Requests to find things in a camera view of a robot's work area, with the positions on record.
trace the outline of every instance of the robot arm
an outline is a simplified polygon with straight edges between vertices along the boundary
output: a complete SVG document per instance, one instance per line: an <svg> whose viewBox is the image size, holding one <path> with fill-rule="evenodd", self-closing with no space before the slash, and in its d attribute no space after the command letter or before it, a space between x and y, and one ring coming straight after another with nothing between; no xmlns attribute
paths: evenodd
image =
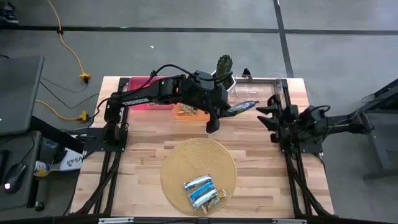
<svg viewBox="0 0 398 224"><path fill-rule="evenodd" d="M330 109L329 106L310 105L299 113L297 105L282 108L278 95L272 96L267 105L257 110L264 114L271 113L272 117L257 118L269 131L275 131L271 134L271 141L280 142L285 149L292 146L302 147L303 144L320 144L329 134L366 134L374 129L366 114L359 111L344 116L327 117L325 113Z"/></svg>
<svg viewBox="0 0 398 224"><path fill-rule="evenodd" d="M104 142L117 143L121 108L150 102L160 105L183 103L203 110L210 114L206 132L217 131L220 127L218 119L231 116L228 113L231 107L228 104L228 92L218 82L210 74L196 71L188 77L167 77L156 80L145 88L113 93L106 104Z"/></svg>

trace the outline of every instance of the desk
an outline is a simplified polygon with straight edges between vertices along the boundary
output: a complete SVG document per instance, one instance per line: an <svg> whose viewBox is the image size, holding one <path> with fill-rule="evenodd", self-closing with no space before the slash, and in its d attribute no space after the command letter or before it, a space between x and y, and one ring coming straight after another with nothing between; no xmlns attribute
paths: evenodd
<svg viewBox="0 0 398 224"><path fill-rule="evenodd" d="M119 78L104 77L98 102L118 89ZM303 111L308 106L303 79L289 78L287 83L292 104ZM264 84L237 84L236 93L239 98L260 100L260 106L266 105L265 101L274 94L271 86ZM239 101L234 93L229 94L232 105ZM95 119L96 128L105 125L104 107L105 104ZM179 143L191 138L210 138L227 148L238 170L233 197L211 217L293 217L285 157L279 145L271 143L270 132L257 120L257 115L259 112L251 109L233 118L222 118L220 130L207 134L206 121L176 121L172 110L130 110L129 137L119 166L111 215L186 217L174 209L163 194L160 186L162 163ZM103 157L103 152L95 152L83 161L71 212L81 208L97 187ZM318 201L333 213L322 164L311 154L303 154L303 164L308 187ZM298 195L300 207L304 210L301 191Z"/></svg>

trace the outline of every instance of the yellow cable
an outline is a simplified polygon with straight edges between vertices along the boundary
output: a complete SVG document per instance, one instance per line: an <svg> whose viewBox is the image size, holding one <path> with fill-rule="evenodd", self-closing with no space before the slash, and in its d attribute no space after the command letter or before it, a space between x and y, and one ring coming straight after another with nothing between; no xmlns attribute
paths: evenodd
<svg viewBox="0 0 398 224"><path fill-rule="evenodd" d="M60 18L59 18L59 16L58 16L57 11L55 10L55 7L53 6L53 4L51 3L50 0L47 0L47 2L49 2L49 4L50 4L52 10L53 10L54 13L55 13L55 16L57 17L59 30L62 30L62 27L61 27L61 20L60 20ZM81 75L83 75L84 77L85 77L85 76L89 76L88 78L90 78L90 75L87 74L87 73L85 73L85 71L84 71L84 69L83 69L83 66L81 65L79 56L77 56L77 54L65 43L65 41L63 41L62 34L59 33L59 35L60 35L60 39L61 39L62 44L63 44L70 52L72 52L72 54L76 57L77 62L79 63L79 66L80 66L80 69L81 69Z"/></svg>
<svg viewBox="0 0 398 224"><path fill-rule="evenodd" d="M55 113L55 115L57 115L59 118L65 120L65 121L77 121L77 120L79 120L79 117L76 117L76 118L66 118L66 117L63 117L63 116L59 115L59 114L55 111L54 108L52 108L50 105L46 104L45 102L43 102L43 101L41 101L41 100L36 100L35 102L37 102L37 103L42 103L42 104L45 105L46 107L50 108L50 110L52 110L52 111Z"/></svg>

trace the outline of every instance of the woven placemat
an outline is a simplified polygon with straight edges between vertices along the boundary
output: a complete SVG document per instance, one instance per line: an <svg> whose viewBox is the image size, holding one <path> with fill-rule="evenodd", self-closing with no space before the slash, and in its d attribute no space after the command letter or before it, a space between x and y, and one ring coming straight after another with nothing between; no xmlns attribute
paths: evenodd
<svg viewBox="0 0 398 224"><path fill-rule="evenodd" d="M202 217L202 209L194 210L188 194L195 189L185 191L183 183L210 174L215 187L225 189L227 198L210 209L209 214L222 209L235 191L236 168L231 155L220 143L210 139L190 139L178 146L167 156L161 173L163 193L167 200L186 215Z"/></svg>

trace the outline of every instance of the label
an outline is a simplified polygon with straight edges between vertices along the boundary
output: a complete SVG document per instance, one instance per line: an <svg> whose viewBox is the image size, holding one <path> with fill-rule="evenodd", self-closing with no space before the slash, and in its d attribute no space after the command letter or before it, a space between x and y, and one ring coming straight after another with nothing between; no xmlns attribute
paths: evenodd
<svg viewBox="0 0 398 224"><path fill-rule="evenodd" d="M45 177L49 174L50 171L51 171L50 164L36 161L33 175L35 175L36 177Z"/></svg>
<svg viewBox="0 0 398 224"><path fill-rule="evenodd" d="M75 163L78 163L78 162L81 163L82 160L83 160L83 157L81 157L81 156L76 157L76 158L74 158L74 159L69 159L69 160L67 160L68 167L71 167L71 166L73 165L74 162L75 162Z"/></svg>
<svg viewBox="0 0 398 224"><path fill-rule="evenodd" d="M149 102L149 100L147 98L143 98L143 99L131 100L131 101L123 102L122 104L124 106L131 106L131 105L137 105L137 104L147 103L147 102Z"/></svg>

